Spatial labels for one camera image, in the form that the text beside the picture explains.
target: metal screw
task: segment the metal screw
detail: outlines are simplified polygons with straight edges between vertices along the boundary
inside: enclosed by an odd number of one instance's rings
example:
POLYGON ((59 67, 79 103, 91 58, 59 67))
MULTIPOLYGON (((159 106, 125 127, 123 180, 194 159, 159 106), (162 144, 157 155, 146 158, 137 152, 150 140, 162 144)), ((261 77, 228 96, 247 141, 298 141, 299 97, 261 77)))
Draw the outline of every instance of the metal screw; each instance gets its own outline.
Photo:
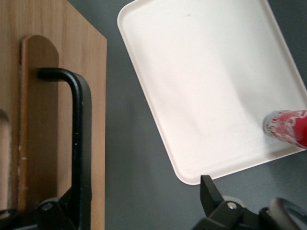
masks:
POLYGON ((238 208, 238 206, 234 202, 228 202, 227 205, 230 209, 237 209, 238 208))
POLYGON ((49 209, 51 209, 53 207, 53 204, 52 203, 47 203, 45 204, 44 206, 41 207, 41 209, 43 211, 48 211, 49 209))
POLYGON ((6 219, 7 217, 9 217, 10 216, 10 213, 9 212, 5 212, 5 213, 2 213, 1 215, 0 215, 0 219, 6 219))

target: light wood plank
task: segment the light wood plank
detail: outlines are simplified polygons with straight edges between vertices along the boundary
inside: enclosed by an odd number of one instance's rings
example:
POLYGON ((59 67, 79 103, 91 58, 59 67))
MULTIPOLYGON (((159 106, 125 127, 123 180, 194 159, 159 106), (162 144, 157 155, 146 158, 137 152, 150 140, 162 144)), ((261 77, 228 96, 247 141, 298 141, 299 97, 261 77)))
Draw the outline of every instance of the light wood plank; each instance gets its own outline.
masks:
POLYGON ((45 37, 22 40, 19 210, 31 212, 57 196, 58 83, 40 80, 38 68, 57 68, 59 54, 45 37))

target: wood grain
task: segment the wood grain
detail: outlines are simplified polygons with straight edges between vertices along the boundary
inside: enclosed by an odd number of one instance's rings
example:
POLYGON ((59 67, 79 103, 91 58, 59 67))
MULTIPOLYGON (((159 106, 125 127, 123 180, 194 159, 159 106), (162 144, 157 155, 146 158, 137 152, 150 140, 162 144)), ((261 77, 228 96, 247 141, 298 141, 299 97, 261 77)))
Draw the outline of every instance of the wood grain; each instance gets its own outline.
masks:
POLYGON ((9 207, 11 128, 7 115, 0 110, 0 210, 9 207))
POLYGON ((58 83, 38 79, 38 68, 57 68, 59 54, 45 37, 21 46, 19 210, 31 212, 57 196, 58 83))
MULTIPOLYGON (((18 205, 20 128, 20 42, 48 38, 59 52, 59 67, 82 75, 92 92, 92 229, 104 228, 106 39, 66 0, 0 1, 0 109, 12 129, 12 207, 18 205)), ((58 195, 71 185, 71 93, 59 85, 58 195)))

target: white tray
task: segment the white tray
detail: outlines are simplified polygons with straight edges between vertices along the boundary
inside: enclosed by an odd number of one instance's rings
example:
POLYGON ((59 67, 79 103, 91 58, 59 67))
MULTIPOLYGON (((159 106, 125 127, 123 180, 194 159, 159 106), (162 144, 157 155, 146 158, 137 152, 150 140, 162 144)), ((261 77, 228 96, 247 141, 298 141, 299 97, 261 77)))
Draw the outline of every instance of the white tray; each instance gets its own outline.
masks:
POLYGON ((307 92, 264 0, 136 0, 118 27, 177 177, 199 184, 302 149, 267 137, 307 92))

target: dark gray background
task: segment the dark gray background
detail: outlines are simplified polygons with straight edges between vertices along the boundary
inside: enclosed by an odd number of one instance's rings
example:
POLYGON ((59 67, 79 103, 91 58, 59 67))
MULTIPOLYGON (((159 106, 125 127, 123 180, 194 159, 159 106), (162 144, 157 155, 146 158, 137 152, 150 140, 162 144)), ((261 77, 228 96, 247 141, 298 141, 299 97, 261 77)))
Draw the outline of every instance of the dark gray background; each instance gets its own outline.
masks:
MULTIPOLYGON (((69 2, 107 38, 106 229, 191 229, 204 217, 200 187, 176 178, 118 31, 118 12, 131 0, 69 2)), ((269 2, 307 82, 307 2, 269 2)), ((215 183, 223 195, 241 199, 254 212, 275 197, 307 210, 306 167, 301 152, 215 183)))

